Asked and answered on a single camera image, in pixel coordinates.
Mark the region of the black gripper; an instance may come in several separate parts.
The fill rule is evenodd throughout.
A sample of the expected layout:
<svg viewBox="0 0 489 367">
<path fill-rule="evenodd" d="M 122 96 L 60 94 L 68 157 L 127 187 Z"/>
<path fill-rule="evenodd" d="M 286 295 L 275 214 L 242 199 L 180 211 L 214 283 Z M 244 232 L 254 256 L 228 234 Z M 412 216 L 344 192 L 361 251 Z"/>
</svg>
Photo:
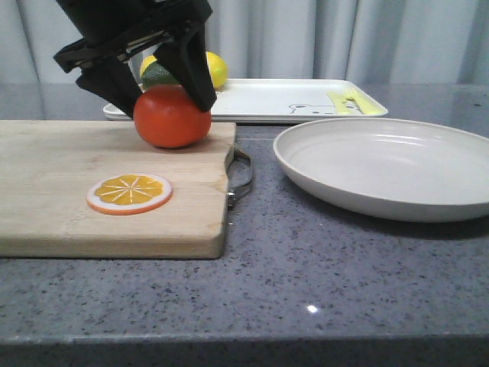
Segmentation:
<svg viewBox="0 0 489 367">
<path fill-rule="evenodd" d="M 209 112 L 217 100 L 205 43 L 206 1 L 58 1 L 82 38 L 54 55 L 65 73 L 82 69 L 76 84 L 133 116 L 142 91 L 127 60 L 160 43 L 157 62 L 185 89 L 196 106 Z"/>
</svg>

